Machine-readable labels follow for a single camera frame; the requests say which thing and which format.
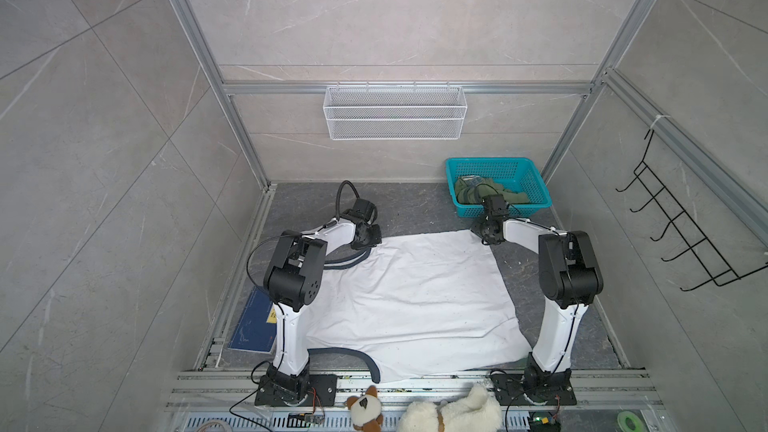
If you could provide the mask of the blue book yellow label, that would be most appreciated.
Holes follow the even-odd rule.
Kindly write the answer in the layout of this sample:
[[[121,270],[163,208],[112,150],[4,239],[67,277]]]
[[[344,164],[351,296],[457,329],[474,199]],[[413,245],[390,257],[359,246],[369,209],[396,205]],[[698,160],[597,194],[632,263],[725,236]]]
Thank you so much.
[[[277,333],[277,317],[269,296],[259,288],[249,295],[232,334],[229,347],[235,350],[270,353]]]

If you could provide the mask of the small green black device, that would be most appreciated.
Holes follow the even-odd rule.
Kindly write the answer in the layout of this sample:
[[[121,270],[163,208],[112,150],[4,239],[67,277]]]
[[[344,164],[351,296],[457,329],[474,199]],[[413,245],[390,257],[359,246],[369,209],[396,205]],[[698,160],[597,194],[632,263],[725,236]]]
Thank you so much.
[[[560,432],[561,423],[558,418],[549,412],[532,412],[529,415],[530,432]]]

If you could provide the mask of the teal plastic basket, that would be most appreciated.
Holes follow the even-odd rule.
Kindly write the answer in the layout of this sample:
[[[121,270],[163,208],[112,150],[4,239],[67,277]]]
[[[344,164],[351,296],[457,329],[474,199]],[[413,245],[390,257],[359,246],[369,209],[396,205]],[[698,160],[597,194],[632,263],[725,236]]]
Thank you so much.
[[[491,178],[507,189],[526,193],[530,200],[529,204],[509,204],[510,214],[513,217],[530,217],[535,212],[552,205],[550,194],[538,169],[527,158],[449,158],[445,161],[445,171],[449,193],[459,217],[476,218],[483,214],[483,204],[463,205],[455,197],[454,183],[460,176],[467,175]]]

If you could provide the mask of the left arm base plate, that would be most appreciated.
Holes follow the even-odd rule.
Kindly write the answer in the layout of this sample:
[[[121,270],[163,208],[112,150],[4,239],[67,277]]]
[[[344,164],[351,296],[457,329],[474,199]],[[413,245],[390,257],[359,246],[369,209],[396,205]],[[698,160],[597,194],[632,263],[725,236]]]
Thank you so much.
[[[311,374],[304,392],[294,394],[275,385],[266,375],[259,379],[253,404],[270,407],[333,406],[338,377],[332,374]]]

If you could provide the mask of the white fluffy plush toy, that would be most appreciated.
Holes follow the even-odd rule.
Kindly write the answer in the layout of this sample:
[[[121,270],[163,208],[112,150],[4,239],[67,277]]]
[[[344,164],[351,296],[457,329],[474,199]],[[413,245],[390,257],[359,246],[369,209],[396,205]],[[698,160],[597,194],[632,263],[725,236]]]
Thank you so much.
[[[401,416],[397,430],[403,432],[494,432],[503,424],[503,412],[494,395],[475,384],[468,395],[438,405],[411,403]]]

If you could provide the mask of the green tape roll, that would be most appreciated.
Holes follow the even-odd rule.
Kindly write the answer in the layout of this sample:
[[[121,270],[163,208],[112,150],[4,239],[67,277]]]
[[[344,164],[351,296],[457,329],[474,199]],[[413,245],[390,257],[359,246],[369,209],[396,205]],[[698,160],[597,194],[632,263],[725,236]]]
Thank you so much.
[[[643,420],[635,413],[623,410],[617,414],[617,426],[621,432],[647,432]]]

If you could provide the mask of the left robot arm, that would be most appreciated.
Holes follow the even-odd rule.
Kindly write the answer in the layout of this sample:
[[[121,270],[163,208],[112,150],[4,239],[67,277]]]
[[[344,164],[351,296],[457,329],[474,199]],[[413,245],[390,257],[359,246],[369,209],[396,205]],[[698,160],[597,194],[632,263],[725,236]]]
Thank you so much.
[[[260,386],[288,404],[300,403],[311,392],[310,355],[337,353],[362,360],[374,383],[381,371],[367,354],[343,347],[306,345],[308,306],[317,299],[326,271],[351,269],[368,259],[382,243],[376,205],[363,199],[355,185],[343,181],[336,192],[334,216],[304,232],[285,230],[276,243],[261,286],[277,317],[277,349]]]

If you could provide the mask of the green tank top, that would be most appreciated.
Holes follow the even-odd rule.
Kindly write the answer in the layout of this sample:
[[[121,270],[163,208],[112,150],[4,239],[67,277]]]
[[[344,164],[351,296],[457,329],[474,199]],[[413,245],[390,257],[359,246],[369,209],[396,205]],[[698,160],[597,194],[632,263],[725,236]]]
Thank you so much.
[[[524,192],[514,192],[491,178],[477,175],[460,176],[454,183],[457,201],[463,205],[481,205],[485,197],[501,195],[510,205],[529,204]]]

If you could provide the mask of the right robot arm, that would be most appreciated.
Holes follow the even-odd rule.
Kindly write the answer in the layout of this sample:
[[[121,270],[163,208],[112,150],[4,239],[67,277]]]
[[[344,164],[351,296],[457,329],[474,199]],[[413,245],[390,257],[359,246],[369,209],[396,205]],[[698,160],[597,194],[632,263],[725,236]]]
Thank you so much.
[[[538,280],[545,297],[539,336],[526,362],[521,393],[545,404],[570,386],[571,357],[584,314],[604,288],[587,233],[564,231],[514,218],[500,194],[482,199],[483,215],[471,231],[486,245],[509,242],[538,254]]]

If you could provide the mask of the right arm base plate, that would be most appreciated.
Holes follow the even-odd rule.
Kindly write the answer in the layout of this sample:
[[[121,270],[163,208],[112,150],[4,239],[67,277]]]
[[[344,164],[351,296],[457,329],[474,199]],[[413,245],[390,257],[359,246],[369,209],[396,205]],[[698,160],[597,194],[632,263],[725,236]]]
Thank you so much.
[[[559,385],[525,385],[522,374],[492,370],[489,374],[496,400],[502,406],[575,406],[577,399],[569,382]]]

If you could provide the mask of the brown white plush toy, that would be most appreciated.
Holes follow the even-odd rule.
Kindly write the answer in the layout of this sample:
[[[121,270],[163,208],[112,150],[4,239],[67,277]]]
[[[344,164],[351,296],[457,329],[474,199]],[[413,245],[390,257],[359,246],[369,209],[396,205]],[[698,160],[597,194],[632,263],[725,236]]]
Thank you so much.
[[[381,432],[383,428],[382,403],[375,385],[360,396],[349,397],[345,405],[355,431]]]

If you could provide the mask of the white navy-trimmed tank top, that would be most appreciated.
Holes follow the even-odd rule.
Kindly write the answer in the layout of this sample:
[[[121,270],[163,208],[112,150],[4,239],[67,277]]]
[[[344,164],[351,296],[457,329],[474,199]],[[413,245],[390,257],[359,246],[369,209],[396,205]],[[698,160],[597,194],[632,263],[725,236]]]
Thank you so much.
[[[324,273],[302,318],[309,347],[362,352],[384,383],[531,350],[491,248],[468,230],[384,239],[361,264]]]

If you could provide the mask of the aluminium frame rail front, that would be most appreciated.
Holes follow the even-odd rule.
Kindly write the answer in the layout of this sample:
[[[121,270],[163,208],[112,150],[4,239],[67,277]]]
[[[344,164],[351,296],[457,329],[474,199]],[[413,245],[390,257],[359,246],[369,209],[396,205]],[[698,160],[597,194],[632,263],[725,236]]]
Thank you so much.
[[[432,375],[377,386],[387,410],[403,409],[416,400],[440,403],[457,399],[477,383],[493,392],[487,370]],[[266,411],[255,406],[254,378],[248,371],[182,372],[162,401],[168,411],[226,411],[236,402],[248,411]],[[650,376],[642,370],[577,370],[572,373],[575,406],[510,406],[513,410],[663,410],[665,406]]]

